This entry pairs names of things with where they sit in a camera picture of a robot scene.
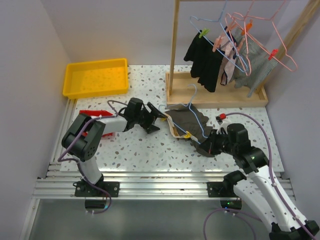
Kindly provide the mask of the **grey brown underwear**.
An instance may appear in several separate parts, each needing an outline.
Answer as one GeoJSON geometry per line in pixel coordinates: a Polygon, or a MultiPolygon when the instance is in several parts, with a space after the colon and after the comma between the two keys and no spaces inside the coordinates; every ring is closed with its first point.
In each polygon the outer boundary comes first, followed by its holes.
{"type": "Polygon", "coordinates": [[[166,110],[164,114],[171,135],[176,139],[189,140],[196,148],[210,135],[213,127],[207,125],[209,118],[191,104],[166,110]]]}

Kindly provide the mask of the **blue wire hanger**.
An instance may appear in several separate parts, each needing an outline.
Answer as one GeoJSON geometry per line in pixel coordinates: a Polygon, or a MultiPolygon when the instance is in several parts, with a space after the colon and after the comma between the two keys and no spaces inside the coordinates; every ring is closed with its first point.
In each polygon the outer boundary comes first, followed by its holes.
{"type": "Polygon", "coordinates": [[[214,19],[207,19],[207,18],[198,18],[194,15],[191,15],[189,17],[189,22],[190,24],[199,32],[199,37],[200,38],[204,38],[211,46],[212,46],[212,51],[216,52],[218,51],[225,59],[227,59],[230,63],[232,63],[237,69],[239,69],[242,73],[248,73],[249,72],[249,66],[247,65],[246,61],[244,60],[244,58],[242,57],[242,55],[239,53],[239,48],[240,48],[240,44],[237,44],[234,42],[233,38],[232,38],[232,33],[231,30],[233,30],[236,26],[235,22],[231,22],[231,23],[226,23],[226,28],[223,26],[222,23],[222,18],[223,16],[226,14],[226,6],[228,4],[228,1],[225,0],[222,10],[220,12],[219,17],[214,20],[214,19]],[[203,29],[202,31],[200,31],[200,29],[193,23],[193,20],[196,21],[205,21],[205,22],[210,22],[210,23],[217,23],[220,25],[221,29],[222,29],[222,33],[219,35],[219,37],[214,41],[214,43],[212,43],[207,37],[207,29],[203,29]],[[239,58],[241,66],[237,65],[236,62],[232,61],[232,56],[229,57],[227,56],[226,53],[223,53],[221,48],[223,45],[221,45],[221,41],[222,41],[222,37],[226,37],[227,38],[227,44],[231,44],[231,49],[233,49],[235,51],[235,56],[239,58]]]}
{"type": "Polygon", "coordinates": [[[181,139],[184,138],[184,135],[191,134],[190,140],[199,145],[208,138],[205,124],[201,121],[201,117],[204,115],[201,115],[201,112],[193,105],[193,100],[198,93],[196,85],[191,83],[187,86],[194,89],[187,103],[160,104],[157,109],[165,113],[169,117],[168,123],[182,133],[181,136],[176,136],[175,138],[181,139]]]}

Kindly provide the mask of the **black underwear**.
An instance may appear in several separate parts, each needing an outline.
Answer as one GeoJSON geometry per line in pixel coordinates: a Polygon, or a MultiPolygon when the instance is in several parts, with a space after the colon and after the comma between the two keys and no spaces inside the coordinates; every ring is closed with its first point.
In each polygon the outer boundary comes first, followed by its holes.
{"type": "Polygon", "coordinates": [[[218,51],[213,52],[211,42],[198,32],[193,38],[183,58],[185,62],[192,62],[190,75],[198,78],[197,82],[208,92],[216,91],[217,80],[224,56],[218,51]]]}

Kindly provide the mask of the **pink clothespin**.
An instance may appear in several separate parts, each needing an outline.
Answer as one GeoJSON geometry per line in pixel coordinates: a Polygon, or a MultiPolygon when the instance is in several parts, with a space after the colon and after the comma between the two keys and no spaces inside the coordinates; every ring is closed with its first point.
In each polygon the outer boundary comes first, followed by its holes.
{"type": "Polygon", "coordinates": [[[221,47],[222,36],[220,35],[214,42],[212,51],[215,52],[217,49],[221,47]]]}

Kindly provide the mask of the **green clothespin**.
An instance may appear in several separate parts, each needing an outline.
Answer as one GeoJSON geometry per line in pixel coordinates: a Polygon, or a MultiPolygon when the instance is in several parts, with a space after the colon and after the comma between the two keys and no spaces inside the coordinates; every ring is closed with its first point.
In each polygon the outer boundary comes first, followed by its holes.
{"type": "Polygon", "coordinates": [[[210,32],[210,29],[208,28],[203,28],[202,30],[199,31],[199,36],[198,38],[202,38],[204,37],[205,35],[207,35],[208,33],[210,32]]]}

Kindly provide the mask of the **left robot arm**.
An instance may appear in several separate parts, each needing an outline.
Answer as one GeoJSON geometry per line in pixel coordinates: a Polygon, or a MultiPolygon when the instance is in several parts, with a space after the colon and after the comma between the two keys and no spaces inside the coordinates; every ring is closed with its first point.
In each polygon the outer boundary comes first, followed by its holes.
{"type": "Polygon", "coordinates": [[[87,183],[87,192],[92,196],[99,196],[103,193],[104,184],[101,182],[103,174],[99,170],[95,154],[101,138],[111,133],[127,132],[136,125],[151,134],[160,130],[154,125],[155,121],[166,118],[151,102],[145,104],[136,97],[132,97],[121,110],[116,110],[111,115],[79,113],[62,138],[61,145],[65,151],[58,161],[69,161],[64,158],[67,154],[73,156],[71,160],[76,162],[82,179],[87,183]]]}

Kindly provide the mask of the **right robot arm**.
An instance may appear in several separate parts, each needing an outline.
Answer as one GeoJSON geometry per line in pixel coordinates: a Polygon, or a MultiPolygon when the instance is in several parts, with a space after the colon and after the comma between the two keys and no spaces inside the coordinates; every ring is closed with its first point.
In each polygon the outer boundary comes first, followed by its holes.
{"type": "Polygon", "coordinates": [[[265,225],[271,240],[314,240],[320,231],[314,220],[308,220],[288,197],[275,176],[271,161],[249,140],[240,123],[213,129],[200,148],[210,155],[229,154],[240,168],[224,176],[222,191],[238,196],[265,225]]]}

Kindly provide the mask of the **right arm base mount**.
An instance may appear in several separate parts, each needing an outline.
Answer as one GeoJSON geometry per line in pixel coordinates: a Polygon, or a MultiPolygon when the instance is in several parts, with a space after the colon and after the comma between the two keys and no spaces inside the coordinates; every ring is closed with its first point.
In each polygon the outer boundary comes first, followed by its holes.
{"type": "Polygon", "coordinates": [[[227,190],[222,181],[208,181],[207,195],[209,198],[236,198],[233,191],[227,190]]]}

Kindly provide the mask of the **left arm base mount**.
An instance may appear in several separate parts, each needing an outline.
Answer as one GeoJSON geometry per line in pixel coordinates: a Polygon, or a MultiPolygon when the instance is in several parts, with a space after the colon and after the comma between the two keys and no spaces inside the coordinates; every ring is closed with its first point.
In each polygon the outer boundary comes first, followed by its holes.
{"type": "Polygon", "coordinates": [[[90,186],[86,181],[81,180],[72,184],[75,187],[75,197],[106,197],[100,188],[109,193],[112,198],[119,196],[120,183],[117,181],[99,181],[95,187],[90,186]]]}

